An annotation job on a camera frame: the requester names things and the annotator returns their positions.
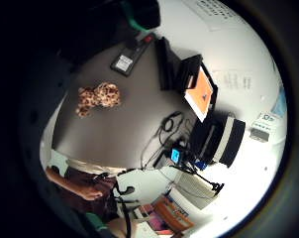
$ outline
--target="gray desk surface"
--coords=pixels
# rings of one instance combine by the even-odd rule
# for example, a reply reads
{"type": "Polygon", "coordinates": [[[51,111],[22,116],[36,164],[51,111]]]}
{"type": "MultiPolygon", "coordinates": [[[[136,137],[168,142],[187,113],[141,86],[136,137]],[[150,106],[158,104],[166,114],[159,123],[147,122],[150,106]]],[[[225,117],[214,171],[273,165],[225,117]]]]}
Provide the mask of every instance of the gray desk surface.
{"type": "MultiPolygon", "coordinates": [[[[139,168],[141,152],[162,118],[180,110],[194,122],[195,116],[184,98],[174,91],[160,91],[154,44],[151,44],[131,75],[124,77],[110,68],[123,45],[108,49],[88,61],[70,86],[60,108],[52,147],[66,156],[100,166],[139,168]],[[116,83],[122,105],[95,107],[80,119],[75,114],[78,87],[116,83]]],[[[153,141],[145,158],[158,148],[153,141]]]]}

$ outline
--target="hand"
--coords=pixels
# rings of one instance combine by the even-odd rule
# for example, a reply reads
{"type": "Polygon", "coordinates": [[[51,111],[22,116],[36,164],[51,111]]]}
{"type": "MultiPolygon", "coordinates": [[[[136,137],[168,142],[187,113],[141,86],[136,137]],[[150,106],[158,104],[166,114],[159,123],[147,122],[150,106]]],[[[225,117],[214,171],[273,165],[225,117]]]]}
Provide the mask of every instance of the hand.
{"type": "Polygon", "coordinates": [[[78,195],[80,195],[85,200],[95,200],[103,196],[103,193],[93,186],[81,186],[79,188],[78,195]]]}

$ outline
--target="stuffed animal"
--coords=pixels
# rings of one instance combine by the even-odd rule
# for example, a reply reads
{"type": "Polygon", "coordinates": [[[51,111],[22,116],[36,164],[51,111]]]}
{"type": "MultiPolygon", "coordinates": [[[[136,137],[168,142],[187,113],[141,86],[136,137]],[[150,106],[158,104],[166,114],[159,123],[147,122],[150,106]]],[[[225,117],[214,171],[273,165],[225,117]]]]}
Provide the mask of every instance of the stuffed animal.
{"type": "Polygon", "coordinates": [[[109,82],[102,82],[95,88],[80,87],[78,94],[79,103],[76,113],[81,118],[89,115],[89,110],[97,105],[113,107],[121,104],[118,86],[109,82]]]}

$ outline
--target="wire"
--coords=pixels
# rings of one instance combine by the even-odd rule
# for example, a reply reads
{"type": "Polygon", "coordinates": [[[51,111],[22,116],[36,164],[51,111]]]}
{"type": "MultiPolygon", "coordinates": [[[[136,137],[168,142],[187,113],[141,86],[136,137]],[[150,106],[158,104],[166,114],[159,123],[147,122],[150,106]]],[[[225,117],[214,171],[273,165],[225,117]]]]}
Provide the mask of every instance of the wire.
{"type": "Polygon", "coordinates": [[[164,118],[162,120],[162,122],[160,123],[158,129],[156,130],[156,132],[150,137],[149,141],[147,142],[147,144],[145,145],[145,147],[143,148],[142,152],[141,152],[141,170],[144,170],[147,165],[149,164],[150,161],[152,161],[152,159],[157,155],[157,152],[162,149],[165,148],[166,142],[176,133],[178,132],[181,124],[183,123],[183,119],[184,119],[184,115],[182,112],[179,111],[175,111],[172,114],[170,114],[169,116],[167,116],[166,118],[164,118]],[[175,128],[175,123],[174,120],[172,118],[177,117],[177,116],[181,116],[180,120],[178,121],[177,125],[176,125],[176,129],[175,128]],[[161,133],[165,132],[165,133],[170,133],[164,140],[164,142],[162,142],[161,140],[161,133]],[[150,156],[149,160],[146,162],[146,164],[144,165],[144,154],[145,151],[148,149],[151,141],[158,136],[159,142],[160,142],[160,147],[150,156]]]}
{"type": "Polygon", "coordinates": [[[181,190],[187,192],[188,194],[194,196],[194,197],[197,197],[197,198],[203,198],[203,199],[212,199],[214,196],[212,197],[207,197],[207,196],[199,196],[197,194],[194,194],[190,191],[188,191],[187,189],[185,189],[184,187],[182,187],[181,185],[178,185],[175,183],[174,180],[170,179],[169,177],[167,177],[161,170],[158,170],[166,179],[168,179],[172,184],[174,184],[176,187],[180,188],[181,190]]]}

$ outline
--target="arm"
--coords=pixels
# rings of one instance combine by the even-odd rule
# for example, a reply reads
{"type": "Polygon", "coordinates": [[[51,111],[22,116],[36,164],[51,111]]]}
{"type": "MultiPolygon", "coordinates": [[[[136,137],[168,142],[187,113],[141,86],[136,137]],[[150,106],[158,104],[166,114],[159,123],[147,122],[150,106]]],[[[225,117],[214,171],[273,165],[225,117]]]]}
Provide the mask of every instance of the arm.
{"type": "Polygon", "coordinates": [[[100,196],[102,196],[102,192],[95,189],[93,186],[80,186],[72,181],[63,178],[59,174],[55,173],[51,168],[47,167],[46,169],[47,177],[50,181],[58,184],[59,186],[72,191],[73,193],[81,196],[86,200],[94,200],[100,196]]]}

